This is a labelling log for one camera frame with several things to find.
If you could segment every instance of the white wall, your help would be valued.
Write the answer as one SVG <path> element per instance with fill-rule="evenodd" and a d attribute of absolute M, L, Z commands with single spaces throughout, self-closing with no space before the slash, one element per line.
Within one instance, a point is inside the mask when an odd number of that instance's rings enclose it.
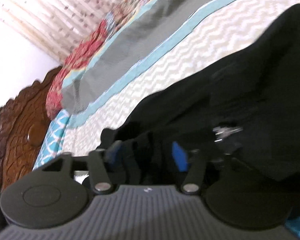
<path fill-rule="evenodd" d="M 0 21 L 0 107 L 59 63 Z"/>

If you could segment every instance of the brown wood carving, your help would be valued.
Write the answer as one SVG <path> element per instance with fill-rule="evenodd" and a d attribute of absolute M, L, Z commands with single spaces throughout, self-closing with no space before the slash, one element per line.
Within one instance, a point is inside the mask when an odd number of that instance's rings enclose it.
<path fill-rule="evenodd" d="M 50 119 L 45 101 L 50 85 L 61 66 L 50 70 L 0 107 L 0 189 L 29 173 L 40 151 Z"/>

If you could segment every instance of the white and beige bedsheet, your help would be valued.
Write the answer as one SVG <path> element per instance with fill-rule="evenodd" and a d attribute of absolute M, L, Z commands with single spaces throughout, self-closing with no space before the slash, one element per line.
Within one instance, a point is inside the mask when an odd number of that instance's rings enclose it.
<path fill-rule="evenodd" d="M 236 0 L 207 16 L 183 41 L 89 117 L 66 129 L 62 151 L 86 155 L 104 128 L 120 127 L 146 96 L 252 44 L 283 11 L 300 0 Z"/>

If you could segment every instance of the patterned curtain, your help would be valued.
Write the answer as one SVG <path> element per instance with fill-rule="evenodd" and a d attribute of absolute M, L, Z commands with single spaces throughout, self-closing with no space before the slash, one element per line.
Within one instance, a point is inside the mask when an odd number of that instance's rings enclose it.
<path fill-rule="evenodd" d="M 0 0 L 0 19 L 59 62 L 120 0 Z"/>

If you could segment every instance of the headboard scalloped edge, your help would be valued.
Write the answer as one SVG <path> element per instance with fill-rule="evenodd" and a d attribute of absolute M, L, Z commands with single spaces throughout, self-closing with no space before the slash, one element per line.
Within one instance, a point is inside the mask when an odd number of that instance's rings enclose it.
<path fill-rule="evenodd" d="M 62 67 L 59 66 L 50 70 L 42 83 L 38 80 L 34 81 L 31 86 L 22 89 L 14 100 L 9 99 L 5 106 L 0 107 L 0 187 L 2 185 L 2 172 L 7 147 L 6 144 L 16 120 L 31 99 L 33 99 L 43 88 L 47 86 L 50 87 L 54 77 L 61 68 Z"/>

